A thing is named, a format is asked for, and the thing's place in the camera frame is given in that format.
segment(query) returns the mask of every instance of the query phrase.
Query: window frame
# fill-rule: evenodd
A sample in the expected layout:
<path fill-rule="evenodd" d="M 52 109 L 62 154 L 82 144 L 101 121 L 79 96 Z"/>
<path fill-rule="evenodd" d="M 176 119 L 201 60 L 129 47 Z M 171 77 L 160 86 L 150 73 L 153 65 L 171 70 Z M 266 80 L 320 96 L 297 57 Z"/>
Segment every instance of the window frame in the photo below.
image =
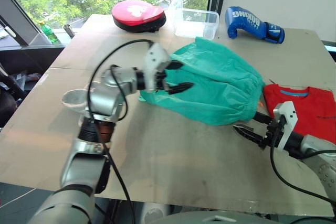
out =
<path fill-rule="evenodd" d="M 29 18 L 17 0 L 0 0 L 6 8 L 0 9 L 0 25 L 8 26 L 15 34 L 14 38 L 21 46 L 29 46 L 34 40 L 43 40 L 42 32 Z M 207 10 L 217 12 L 220 15 L 223 0 L 208 0 Z"/>

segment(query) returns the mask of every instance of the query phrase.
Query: green cloth bag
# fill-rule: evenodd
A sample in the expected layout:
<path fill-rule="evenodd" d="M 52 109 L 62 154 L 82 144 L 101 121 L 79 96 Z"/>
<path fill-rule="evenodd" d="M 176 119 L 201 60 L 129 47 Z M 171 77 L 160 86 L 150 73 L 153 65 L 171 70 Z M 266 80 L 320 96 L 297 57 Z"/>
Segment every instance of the green cloth bag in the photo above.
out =
<path fill-rule="evenodd" d="M 184 66 L 166 70 L 167 83 L 193 82 L 188 90 L 169 95 L 165 91 L 140 92 L 140 101 L 176 111 L 210 125 L 248 121 L 257 111 L 265 85 L 261 75 L 228 48 L 196 37 L 195 43 L 171 54 Z"/>

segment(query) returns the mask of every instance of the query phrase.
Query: table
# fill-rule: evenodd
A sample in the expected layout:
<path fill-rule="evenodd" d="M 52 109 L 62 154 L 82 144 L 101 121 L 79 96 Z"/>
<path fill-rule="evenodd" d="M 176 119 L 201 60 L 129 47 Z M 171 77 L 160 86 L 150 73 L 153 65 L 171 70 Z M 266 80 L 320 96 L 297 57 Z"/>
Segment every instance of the table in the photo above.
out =
<path fill-rule="evenodd" d="M 264 77 L 284 86 L 316 86 L 335 92 L 335 64 L 315 32 L 286 29 L 282 45 L 246 33 L 215 41 L 237 52 Z M 61 169 L 79 131 L 75 112 L 60 103 L 71 89 L 84 87 L 98 62 L 123 42 L 147 38 L 168 52 L 192 42 L 175 37 L 172 24 L 158 33 L 130 34 L 111 16 L 92 15 L 80 33 L 27 96 L 0 134 L 0 181 L 48 190 L 59 188 Z M 147 45 L 116 53 L 109 63 L 141 67 Z M 331 216 L 328 203 L 284 185 L 273 173 L 269 149 L 238 135 L 230 125 L 210 126 L 128 96 L 128 116 L 117 124 L 111 153 L 132 200 L 282 215 Z M 258 133 L 263 125 L 247 123 Z M 326 195 L 317 176 L 286 152 L 275 154 L 280 173 L 295 185 Z M 113 172 L 101 197 L 124 199 Z"/>

